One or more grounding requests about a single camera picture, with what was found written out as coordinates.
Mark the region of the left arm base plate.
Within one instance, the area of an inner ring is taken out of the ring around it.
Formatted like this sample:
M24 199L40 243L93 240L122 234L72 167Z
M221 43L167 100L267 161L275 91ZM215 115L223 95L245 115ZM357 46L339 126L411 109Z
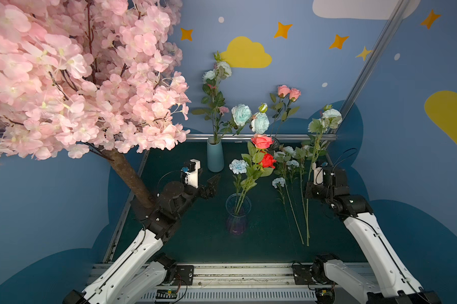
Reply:
M170 286L191 286L194 280L194 269L193 265L176 265L167 271L166 283Z

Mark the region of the blue rose stem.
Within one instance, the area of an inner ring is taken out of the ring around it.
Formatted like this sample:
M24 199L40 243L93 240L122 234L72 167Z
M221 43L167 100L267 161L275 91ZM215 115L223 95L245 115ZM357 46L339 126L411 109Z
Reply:
M246 125L255 134L262 135L266 133L270 125L268 115L266 114L267 111L268 105L266 103L262 103L255 113L247 105L239 104L233 107L229 111L232 118L222 123L222 135L228 133L240 134Z
M301 204L302 204L302 209L303 209L303 217L304 217L304 241L303 243L306 244L307 246L309 245L309 239L310 239L310 234L309 234L309 201L305 197L305 190L306 190L306 166L305 163L308 160L309 157L309 147L308 146L303 146L303 147L296 147L294 148L294 153L292 155L292 160L298 163L298 166L296 167L294 165L294 168L298 171L299 177L299 192L300 192L300 197L301 197Z

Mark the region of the blue flower bunch purple vase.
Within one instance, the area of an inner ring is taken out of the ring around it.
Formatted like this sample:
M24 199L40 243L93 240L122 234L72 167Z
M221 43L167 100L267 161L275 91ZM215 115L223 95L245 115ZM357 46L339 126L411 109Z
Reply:
M305 146L306 159L309 161L308 180L304 190L305 223L306 223L306 245L309 245L309 196L312 192L312 186L318 179L317 160L326 154L329 145L328 140L323 136L331 130L336 130L342 123L343 118L340 111L333 108L332 105L325 105L319 119L312 119L308 125L309 145Z

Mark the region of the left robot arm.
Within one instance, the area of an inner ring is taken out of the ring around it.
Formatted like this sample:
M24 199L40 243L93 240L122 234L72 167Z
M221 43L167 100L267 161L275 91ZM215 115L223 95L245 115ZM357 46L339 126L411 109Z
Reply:
M155 207L141 211L143 228L123 254L83 291L72 290L64 303L136 303L147 291L171 283L177 263L160 249L180 227L181 217L197 198L215 197L220 175L198 183L196 172L183 172L181 181L167 183Z

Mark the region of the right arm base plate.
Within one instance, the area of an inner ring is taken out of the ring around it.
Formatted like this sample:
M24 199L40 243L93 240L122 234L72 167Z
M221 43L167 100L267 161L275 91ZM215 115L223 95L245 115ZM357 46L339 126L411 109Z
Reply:
M302 264L299 262L291 265L294 283L297 286L316 285L317 281L312 274L312 264Z

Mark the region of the pink rose stem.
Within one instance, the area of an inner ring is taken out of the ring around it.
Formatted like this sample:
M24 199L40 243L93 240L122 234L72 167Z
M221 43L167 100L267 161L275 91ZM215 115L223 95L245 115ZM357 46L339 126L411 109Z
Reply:
M272 102L270 118L273 120L270 134L272 137L276 138L282 124L298 112L299 106L294 106L294 103L299 100L300 96L300 90L286 85L278 86L276 93L270 93Z

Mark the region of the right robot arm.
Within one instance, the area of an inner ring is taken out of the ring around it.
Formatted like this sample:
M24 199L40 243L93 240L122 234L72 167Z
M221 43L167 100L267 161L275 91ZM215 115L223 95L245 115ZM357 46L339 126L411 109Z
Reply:
M335 255L323 254L316 257L310 269L314 282L338 285L359 303L441 303L439 296L426 291L405 267L369 202L362 195L350 193L344 169L318 167L307 185L306 196L323 200L342 221L377 280L373 284Z

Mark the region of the light blue ceramic vase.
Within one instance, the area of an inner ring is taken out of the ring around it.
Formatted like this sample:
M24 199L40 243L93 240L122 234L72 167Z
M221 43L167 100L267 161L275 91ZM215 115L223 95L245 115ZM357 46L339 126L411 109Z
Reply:
M207 140L207 162L212 172L221 172L225 166L222 142L215 143L214 136Z

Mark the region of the clear ribbed glass vase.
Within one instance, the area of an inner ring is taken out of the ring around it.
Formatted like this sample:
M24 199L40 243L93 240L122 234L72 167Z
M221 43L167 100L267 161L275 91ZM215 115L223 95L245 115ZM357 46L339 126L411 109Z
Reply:
M272 151L276 151L279 149L280 142L276 137L272 137L272 140L273 140L273 143L271 144L270 149Z

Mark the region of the purple ribbed glass vase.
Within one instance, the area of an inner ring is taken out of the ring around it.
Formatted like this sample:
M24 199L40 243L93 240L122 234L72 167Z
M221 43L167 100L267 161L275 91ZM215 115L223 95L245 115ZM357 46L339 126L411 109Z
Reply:
M230 234L244 234L248 227L248 215L252 209L251 200L248 197L243 199L241 194L232 194L227 198L225 207L227 211L227 220L225 227Z

